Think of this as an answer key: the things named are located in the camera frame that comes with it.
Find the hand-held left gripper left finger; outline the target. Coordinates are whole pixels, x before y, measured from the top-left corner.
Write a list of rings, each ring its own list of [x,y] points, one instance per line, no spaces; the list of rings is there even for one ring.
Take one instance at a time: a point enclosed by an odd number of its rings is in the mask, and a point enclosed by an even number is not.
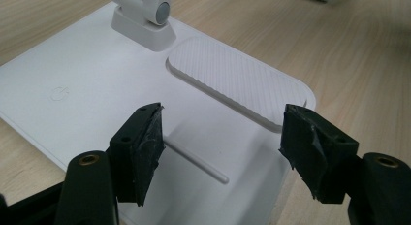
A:
[[[165,149],[162,110],[160,103],[138,108],[110,140],[111,177],[120,203],[144,205]]]

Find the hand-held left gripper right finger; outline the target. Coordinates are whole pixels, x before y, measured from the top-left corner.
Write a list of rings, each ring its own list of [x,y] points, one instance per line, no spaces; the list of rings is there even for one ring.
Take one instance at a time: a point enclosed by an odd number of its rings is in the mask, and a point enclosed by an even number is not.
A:
[[[280,153],[296,169],[314,199],[341,204],[359,143],[310,109],[287,104]]]

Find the white desk lamp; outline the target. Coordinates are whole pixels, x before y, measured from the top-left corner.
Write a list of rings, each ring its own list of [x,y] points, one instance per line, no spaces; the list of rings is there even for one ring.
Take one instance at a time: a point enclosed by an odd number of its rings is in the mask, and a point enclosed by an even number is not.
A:
[[[160,103],[168,146],[130,225],[268,225],[289,165],[284,108],[312,91],[180,22],[154,52],[114,31],[108,4],[0,66],[0,118],[61,168],[104,150],[139,107]]]

